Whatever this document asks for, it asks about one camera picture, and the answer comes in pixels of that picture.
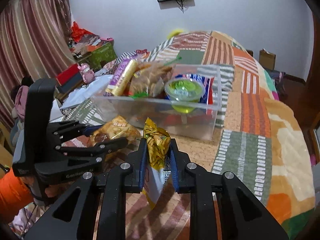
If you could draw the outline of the orange sleeve forearm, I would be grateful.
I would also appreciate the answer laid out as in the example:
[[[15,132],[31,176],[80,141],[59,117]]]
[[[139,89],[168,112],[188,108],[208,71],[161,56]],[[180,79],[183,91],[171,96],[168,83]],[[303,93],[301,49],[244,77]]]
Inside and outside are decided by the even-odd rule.
[[[30,176],[16,177],[13,170],[1,178],[1,223],[10,223],[20,209],[33,202],[34,197],[29,189],[33,182],[34,178]]]

